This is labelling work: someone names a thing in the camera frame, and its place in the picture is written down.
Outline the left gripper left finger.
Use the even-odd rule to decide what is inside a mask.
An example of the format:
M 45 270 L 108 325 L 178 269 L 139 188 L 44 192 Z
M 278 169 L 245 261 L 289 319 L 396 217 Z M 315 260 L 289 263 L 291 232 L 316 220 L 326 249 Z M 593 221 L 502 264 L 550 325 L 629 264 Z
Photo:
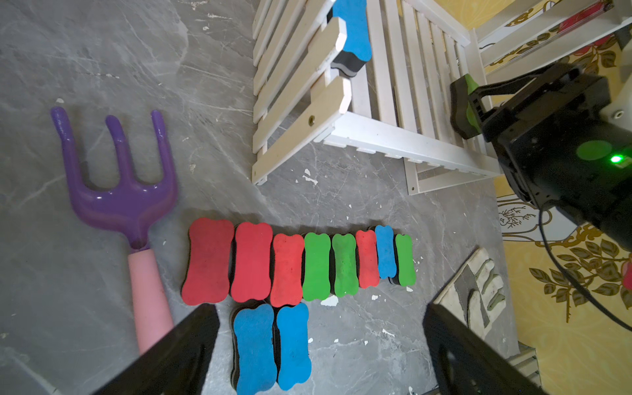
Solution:
M 200 394 L 220 329 L 216 306 L 202 304 L 97 394 Z

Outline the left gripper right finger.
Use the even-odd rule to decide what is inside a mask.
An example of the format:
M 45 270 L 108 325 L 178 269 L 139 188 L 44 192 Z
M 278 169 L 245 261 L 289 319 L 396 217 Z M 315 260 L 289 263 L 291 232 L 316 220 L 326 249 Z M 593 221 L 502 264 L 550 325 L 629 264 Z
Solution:
M 444 306 L 427 306 L 423 329 L 441 394 L 544 393 Z

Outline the green eraser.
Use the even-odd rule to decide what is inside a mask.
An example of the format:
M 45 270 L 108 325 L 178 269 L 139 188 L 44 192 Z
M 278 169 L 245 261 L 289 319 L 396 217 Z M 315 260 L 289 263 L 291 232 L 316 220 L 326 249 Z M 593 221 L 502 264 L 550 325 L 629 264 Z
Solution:
M 304 237 L 303 298 L 306 301 L 322 301 L 330 295 L 330 250 L 329 235 L 310 232 Z
M 338 298 L 354 296 L 359 291 L 356 266 L 356 239 L 352 234 L 336 234 L 332 238 L 335 257 L 334 293 Z
M 395 235 L 394 247 L 397 266 L 394 280 L 401 286 L 413 287 L 416 284 L 416 268 L 411 236 Z
M 453 130 L 465 140 L 475 138 L 481 133 L 477 116 L 470 101 L 470 95 L 477 88 L 478 84 L 470 74 L 459 77 L 449 86 L 450 123 Z

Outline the red eraser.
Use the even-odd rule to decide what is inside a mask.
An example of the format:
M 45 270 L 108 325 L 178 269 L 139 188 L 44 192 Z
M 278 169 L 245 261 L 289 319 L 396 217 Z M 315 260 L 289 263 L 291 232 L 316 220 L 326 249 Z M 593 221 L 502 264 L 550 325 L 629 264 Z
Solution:
M 376 287 L 380 282 L 380 274 L 375 232 L 373 230 L 358 230 L 355 234 L 355 240 L 359 256 L 360 288 Z
M 302 262 L 304 239 L 301 235 L 275 235 L 274 273 L 270 303 L 275 308 L 298 305 L 303 297 Z
M 202 217 L 189 227 L 189 266 L 181 290 L 184 304 L 217 304 L 227 298 L 234 234 L 228 220 Z
M 235 232 L 235 272 L 230 295 L 237 303 L 264 301 L 270 295 L 273 229 L 267 223 L 241 223 Z

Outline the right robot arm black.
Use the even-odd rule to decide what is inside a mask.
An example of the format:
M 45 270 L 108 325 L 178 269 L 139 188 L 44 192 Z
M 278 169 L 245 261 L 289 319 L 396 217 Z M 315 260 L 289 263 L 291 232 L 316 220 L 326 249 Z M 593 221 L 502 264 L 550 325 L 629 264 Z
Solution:
M 486 86 L 466 74 L 449 90 L 453 129 L 493 146 L 519 198 L 631 247 L 631 129 L 599 115 L 605 77 L 550 64 Z

